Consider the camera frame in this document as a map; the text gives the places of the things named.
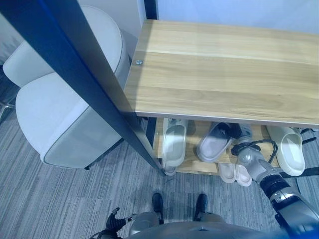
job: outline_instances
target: black cable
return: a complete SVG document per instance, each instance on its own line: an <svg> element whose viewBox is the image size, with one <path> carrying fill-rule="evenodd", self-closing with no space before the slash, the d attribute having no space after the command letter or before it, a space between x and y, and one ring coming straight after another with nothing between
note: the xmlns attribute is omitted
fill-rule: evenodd
<svg viewBox="0 0 319 239"><path fill-rule="evenodd" d="M245 149L245 148L249 148L249 147L251 147L251 146L253 146L253 145L256 145L256 144L258 144L258 143L272 143L274 149L273 149L272 155L270 156L270 158L269 158L269 160L268 160L268 163L272 163L273 160L274 160L274 157L275 157L275 155L276 155L276 153L277 153L278 146L277 146L276 142L274 142L274 141L271 140L271 139L262 139L262 140L257 140L257 141L251 142L251 143L249 143L248 145L239 148L239 149L238 149L238 152L240 152L241 150L243 150L243 149Z"/></svg>

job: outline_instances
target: chair cushion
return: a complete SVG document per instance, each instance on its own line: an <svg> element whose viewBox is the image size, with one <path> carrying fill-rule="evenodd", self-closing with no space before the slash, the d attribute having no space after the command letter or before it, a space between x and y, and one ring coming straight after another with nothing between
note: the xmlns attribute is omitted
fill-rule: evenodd
<svg viewBox="0 0 319 239"><path fill-rule="evenodd" d="M38 152L62 124L72 124L88 104L57 74L25 85L16 97L16 115L29 143Z"/></svg>
<svg viewBox="0 0 319 239"><path fill-rule="evenodd" d="M82 6L81 8L105 57L115 72L123 48L118 26L109 15L96 7ZM54 72L26 41L6 60L3 71L19 87Z"/></svg>

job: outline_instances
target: chair seat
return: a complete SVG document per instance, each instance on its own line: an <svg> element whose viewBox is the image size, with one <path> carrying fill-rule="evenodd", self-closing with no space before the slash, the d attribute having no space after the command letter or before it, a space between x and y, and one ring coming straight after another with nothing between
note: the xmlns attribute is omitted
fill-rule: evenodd
<svg viewBox="0 0 319 239"><path fill-rule="evenodd" d="M28 83L16 97L20 127L38 152L58 127L69 127L87 108L88 104L57 73Z"/></svg>

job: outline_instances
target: white wall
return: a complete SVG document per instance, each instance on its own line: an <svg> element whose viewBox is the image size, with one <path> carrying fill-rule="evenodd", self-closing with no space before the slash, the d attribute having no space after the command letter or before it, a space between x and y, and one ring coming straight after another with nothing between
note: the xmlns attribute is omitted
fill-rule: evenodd
<svg viewBox="0 0 319 239"><path fill-rule="evenodd" d="M319 33L319 0L157 0L160 20Z"/></svg>
<svg viewBox="0 0 319 239"><path fill-rule="evenodd" d="M144 0L78 0L80 4L96 6L117 23L125 42L127 50L132 57L137 40L146 19ZM23 41L23 38L0 14L0 65L12 54Z"/></svg>

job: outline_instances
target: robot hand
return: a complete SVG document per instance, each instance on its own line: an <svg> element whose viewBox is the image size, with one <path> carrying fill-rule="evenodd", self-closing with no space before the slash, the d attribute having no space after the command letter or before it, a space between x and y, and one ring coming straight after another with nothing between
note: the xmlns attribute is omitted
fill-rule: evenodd
<svg viewBox="0 0 319 239"><path fill-rule="evenodd" d="M118 213L120 208L115 208L110 214L108 220L106 221L106 230L110 232L117 233L126 223L131 222L137 217L137 214L132 214L127 218L116 219L115 215Z"/></svg>
<svg viewBox="0 0 319 239"><path fill-rule="evenodd" d="M252 134L246 134L243 127L238 126L237 145L231 152L237 156L237 163L246 167L249 175L259 184L277 214L275 218L279 225L286 229L291 236L318 231L319 213L300 193L282 178L260 153L252 142Z"/></svg>
<svg viewBox="0 0 319 239"><path fill-rule="evenodd" d="M89 239L94 239L95 236L98 236L98 239L117 239L117 232L122 229L126 223L133 221L137 217L137 214L132 214L127 218L116 219L115 215L118 213L119 209L120 208L115 208L109 215L106 221L105 230L92 235Z"/></svg>

